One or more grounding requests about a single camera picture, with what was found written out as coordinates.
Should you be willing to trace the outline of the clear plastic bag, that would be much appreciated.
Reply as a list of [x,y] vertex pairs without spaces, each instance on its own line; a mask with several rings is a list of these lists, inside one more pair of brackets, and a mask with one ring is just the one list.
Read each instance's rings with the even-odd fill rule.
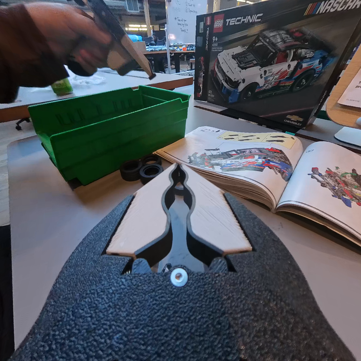
[[73,74],[70,75],[69,81],[70,84],[75,88],[81,88],[81,87],[84,88],[84,87],[106,84],[106,78],[98,75],[91,75],[89,77],[84,77]]

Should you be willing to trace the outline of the white stand base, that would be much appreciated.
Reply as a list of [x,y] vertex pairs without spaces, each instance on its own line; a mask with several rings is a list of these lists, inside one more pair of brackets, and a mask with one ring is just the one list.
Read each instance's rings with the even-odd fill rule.
[[341,142],[345,142],[354,146],[361,147],[361,117],[356,120],[356,128],[343,127],[335,135],[334,138]]

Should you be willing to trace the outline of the green drink can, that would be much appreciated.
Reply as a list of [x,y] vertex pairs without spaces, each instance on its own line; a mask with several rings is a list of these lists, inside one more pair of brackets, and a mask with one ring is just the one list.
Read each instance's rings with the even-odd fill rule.
[[54,82],[51,84],[51,88],[57,96],[65,96],[73,93],[73,87],[69,81],[69,78]]

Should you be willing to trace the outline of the person's left forearm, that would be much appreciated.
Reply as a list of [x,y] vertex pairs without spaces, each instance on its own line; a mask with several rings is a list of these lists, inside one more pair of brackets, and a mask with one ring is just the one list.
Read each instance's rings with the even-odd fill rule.
[[47,87],[69,75],[22,4],[0,8],[0,102],[19,87]]

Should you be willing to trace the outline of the open instruction book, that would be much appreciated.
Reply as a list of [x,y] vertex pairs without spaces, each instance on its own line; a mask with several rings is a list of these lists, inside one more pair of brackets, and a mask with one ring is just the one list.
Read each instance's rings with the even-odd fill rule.
[[360,155],[295,135],[199,127],[155,154],[273,213],[292,213],[361,245]]

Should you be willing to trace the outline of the person's left hand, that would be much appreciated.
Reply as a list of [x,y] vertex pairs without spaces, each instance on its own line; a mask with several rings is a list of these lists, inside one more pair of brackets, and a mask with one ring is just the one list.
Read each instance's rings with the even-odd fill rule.
[[33,2],[25,9],[61,63],[77,63],[87,75],[107,67],[112,37],[86,13],[66,4]]

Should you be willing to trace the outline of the printed instruction sheet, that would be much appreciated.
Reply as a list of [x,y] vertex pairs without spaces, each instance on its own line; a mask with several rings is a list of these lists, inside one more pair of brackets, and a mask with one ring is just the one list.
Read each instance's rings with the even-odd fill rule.
[[361,69],[345,89],[338,100],[338,104],[361,108]]

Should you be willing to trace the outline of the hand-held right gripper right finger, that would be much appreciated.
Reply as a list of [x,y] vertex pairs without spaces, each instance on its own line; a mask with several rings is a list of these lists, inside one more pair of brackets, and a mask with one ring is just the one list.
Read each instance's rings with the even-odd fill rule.
[[190,208],[187,229],[192,238],[220,255],[252,251],[224,191],[188,166],[182,166],[182,171],[184,200]]

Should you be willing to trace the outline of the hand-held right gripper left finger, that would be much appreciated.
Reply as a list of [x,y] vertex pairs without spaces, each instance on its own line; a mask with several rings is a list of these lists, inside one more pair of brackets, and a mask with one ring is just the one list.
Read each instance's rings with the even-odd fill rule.
[[134,197],[125,212],[115,234],[106,249],[107,255],[128,257],[164,257],[171,249],[151,250],[160,246],[161,240],[170,230],[170,215],[165,204],[166,192],[174,185],[172,175],[177,169],[173,164],[157,175],[153,180],[134,193]]

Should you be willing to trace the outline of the whiteboard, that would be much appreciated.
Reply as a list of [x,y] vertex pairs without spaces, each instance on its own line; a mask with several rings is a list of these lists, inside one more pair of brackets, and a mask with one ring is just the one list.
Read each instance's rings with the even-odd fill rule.
[[207,11],[206,0],[166,0],[169,44],[195,44],[196,16]]

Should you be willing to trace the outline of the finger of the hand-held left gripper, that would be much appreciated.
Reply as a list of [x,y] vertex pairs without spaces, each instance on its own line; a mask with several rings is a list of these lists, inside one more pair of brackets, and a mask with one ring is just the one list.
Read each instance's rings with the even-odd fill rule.
[[107,65],[121,76],[135,70],[138,66],[150,76],[153,71],[148,59],[134,46],[127,34],[115,37],[107,57]]

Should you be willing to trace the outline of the green plastic bin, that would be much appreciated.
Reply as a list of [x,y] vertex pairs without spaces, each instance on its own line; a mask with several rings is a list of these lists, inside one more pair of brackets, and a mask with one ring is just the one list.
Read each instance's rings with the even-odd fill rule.
[[183,138],[189,98],[139,86],[33,105],[29,113],[65,181],[87,185]]

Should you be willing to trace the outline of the dark toy car box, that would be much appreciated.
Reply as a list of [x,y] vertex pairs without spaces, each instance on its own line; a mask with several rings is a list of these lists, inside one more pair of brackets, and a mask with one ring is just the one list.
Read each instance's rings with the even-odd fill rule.
[[303,129],[360,37],[360,1],[263,1],[196,17],[194,99]]

